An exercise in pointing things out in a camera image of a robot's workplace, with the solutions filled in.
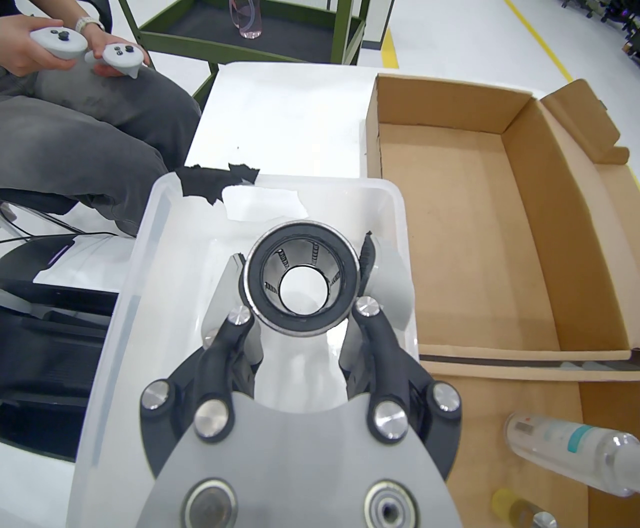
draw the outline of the cylindrical bearing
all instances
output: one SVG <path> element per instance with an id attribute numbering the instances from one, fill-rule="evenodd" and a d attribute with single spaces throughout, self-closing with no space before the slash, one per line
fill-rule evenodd
<path id="1" fill-rule="evenodd" d="M 296 313 L 282 296 L 287 274 L 300 268 L 317 271 L 326 298 L 311 313 Z M 349 314 L 360 286 L 358 256 L 335 229 L 312 221 L 284 223 L 265 233 L 247 256 L 243 290 L 253 313 L 274 330 L 296 337 L 319 335 Z"/>
<path id="2" fill-rule="evenodd" d="M 418 516 L 411 495 L 398 483 L 380 481 L 364 501 L 367 528 L 415 528 Z"/>
<path id="3" fill-rule="evenodd" d="M 236 523 L 236 494 L 226 482 L 211 479 L 198 484 L 185 498 L 184 528 L 232 528 Z"/>

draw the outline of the gray metal plate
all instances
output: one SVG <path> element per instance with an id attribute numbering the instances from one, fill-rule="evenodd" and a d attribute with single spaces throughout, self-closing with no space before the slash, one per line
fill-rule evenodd
<path id="1" fill-rule="evenodd" d="M 185 496 L 211 478 L 226 481 L 238 502 L 236 528 L 364 527 L 364 500 L 383 479 L 415 499 L 418 526 L 461 528 L 453 500 L 413 430 L 398 445 L 369 433 L 369 395 L 328 411 L 272 410 L 233 394 L 236 425 L 220 444 L 189 428 L 166 462 L 138 528 L 177 528 Z"/>

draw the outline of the gray jeans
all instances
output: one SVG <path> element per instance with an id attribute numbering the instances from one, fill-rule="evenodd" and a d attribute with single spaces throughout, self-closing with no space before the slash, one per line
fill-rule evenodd
<path id="1" fill-rule="evenodd" d="M 99 77 L 84 61 L 27 77 L 0 67 L 0 189 L 77 198 L 135 234 L 199 120 L 189 94 L 149 68 L 134 80 Z"/>

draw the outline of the plastic bottle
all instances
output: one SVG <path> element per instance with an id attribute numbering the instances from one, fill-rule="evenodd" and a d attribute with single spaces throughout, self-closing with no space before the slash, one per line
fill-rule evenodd
<path id="1" fill-rule="evenodd" d="M 506 488 L 493 494 L 491 509 L 512 528 L 558 528 L 556 518 L 548 511 Z"/>
<path id="2" fill-rule="evenodd" d="M 514 413 L 505 436 L 513 452 L 543 468 L 619 497 L 640 493 L 640 442 L 628 433 Z"/>
<path id="3" fill-rule="evenodd" d="M 240 28 L 238 24 L 238 10 L 236 8 L 236 0 L 229 0 L 229 14 L 231 15 L 231 21 L 234 26 Z"/>
<path id="4" fill-rule="evenodd" d="M 240 35 L 245 38 L 258 38 L 262 34 L 260 0 L 235 0 L 235 2 Z"/>

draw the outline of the metal screw head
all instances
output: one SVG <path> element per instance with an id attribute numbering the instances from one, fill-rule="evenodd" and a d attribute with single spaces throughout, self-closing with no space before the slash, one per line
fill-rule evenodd
<path id="1" fill-rule="evenodd" d="M 417 513 L 409 493 L 392 481 L 381 481 L 367 492 L 364 504 L 367 528 L 415 528 Z"/>
<path id="2" fill-rule="evenodd" d="M 236 326 L 248 323 L 249 319 L 251 319 L 251 310 L 244 305 L 236 306 L 227 316 L 227 321 Z"/>
<path id="3" fill-rule="evenodd" d="M 219 399 L 210 399 L 198 407 L 193 417 L 193 427 L 200 438 L 213 438 L 229 421 L 229 409 Z"/>
<path id="4" fill-rule="evenodd" d="M 227 483 L 219 480 L 198 485 L 184 505 L 187 528 L 231 528 L 236 517 L 236 495 Z"/>
<path id="5" fill-rule="evenodd" d="M 373 317 L 380 313 L 380 305 L 373 297 L 365 295 L 356 301 L 356 310 L 358 310 L 360 315 Z"/>
<path id="6" fill-rule="evenodd" d="M 169 384 L 165 380 L 156 380 L 149 383 L 142 392 L 140 403 L 149 411 L 154 411 L 164 405 L 169 398 Z"/>
<path id="7" fill-rule="evenodd" d="M 204 339 L 202 339 L 202 347 L 205 350 L 213 344 L 213 340 L 218 335 L 219 330 L 220 330 L 219 328 L 216 328 L 215 330 L 211 330 L 210 332 L 207 332 L 207 335 L 204 337 Z"/>
<path id="8" fill-rule="evenodd" d="M 433 387 L 433 399 L 441 411 L 453 412 L 460 407 L 460 395 L 450 384 L 440 381 Z"/>
<path id="9" fill-rule="evenodd" d="M 409 430 L 406 413 L 395 401 L 381 401 L 373 410 L 373 422 L 378 432 L 389 440 L 400 440 Z"/>

